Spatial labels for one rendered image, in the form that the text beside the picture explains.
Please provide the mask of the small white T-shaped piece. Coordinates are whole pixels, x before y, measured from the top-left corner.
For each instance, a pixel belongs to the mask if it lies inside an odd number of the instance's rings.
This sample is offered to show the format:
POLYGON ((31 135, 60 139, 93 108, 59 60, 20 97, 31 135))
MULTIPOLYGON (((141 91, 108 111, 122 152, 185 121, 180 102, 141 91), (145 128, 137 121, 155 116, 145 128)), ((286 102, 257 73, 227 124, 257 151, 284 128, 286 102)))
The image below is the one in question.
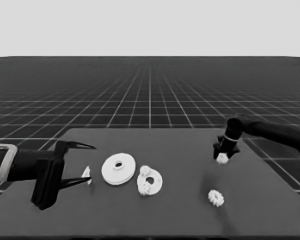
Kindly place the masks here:
MULTIPOLYGON (((91 176, 90 176, 90 171, 91 171, 91 170, 90 170, 90 167, 87 166, 87 167, 85 168, 83 174, 82 174, 82 177, 91 177, 91 176)), ((90 180, 87 181, 87 184, 88 184, 88 185, 90 185, 91 183, 92 183, 92 179, 90 179, 90 180)))

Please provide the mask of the large thick white disc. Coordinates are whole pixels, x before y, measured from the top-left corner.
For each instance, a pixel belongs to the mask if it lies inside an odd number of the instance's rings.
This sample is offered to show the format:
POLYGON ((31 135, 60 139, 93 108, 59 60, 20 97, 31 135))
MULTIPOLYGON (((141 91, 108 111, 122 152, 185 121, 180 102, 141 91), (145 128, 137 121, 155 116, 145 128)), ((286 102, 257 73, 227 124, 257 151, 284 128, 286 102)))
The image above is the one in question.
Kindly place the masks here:
POLYGON ((108 157, 102 167, 103 179, 110 185, 121 185, 128 182, 136 170, 136 161, 128 153, 116 153, 108 157))

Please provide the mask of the white round carrier with pins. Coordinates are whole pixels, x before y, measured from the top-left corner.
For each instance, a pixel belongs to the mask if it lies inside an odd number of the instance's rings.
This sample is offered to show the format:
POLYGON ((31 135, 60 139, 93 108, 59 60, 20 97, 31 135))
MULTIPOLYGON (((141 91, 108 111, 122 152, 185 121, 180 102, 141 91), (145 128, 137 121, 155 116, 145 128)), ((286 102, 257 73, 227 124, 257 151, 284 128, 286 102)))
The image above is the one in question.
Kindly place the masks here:
POLYGON ((153 168, 151 168, 151 173, 147 177, 143 177, 139 173, 137 177, 137 188, 139 185, 146 182, 148 182, 151 185, 151 191, 148 196, 157 194, 163 186, 163 178, 161 174, 153 168))

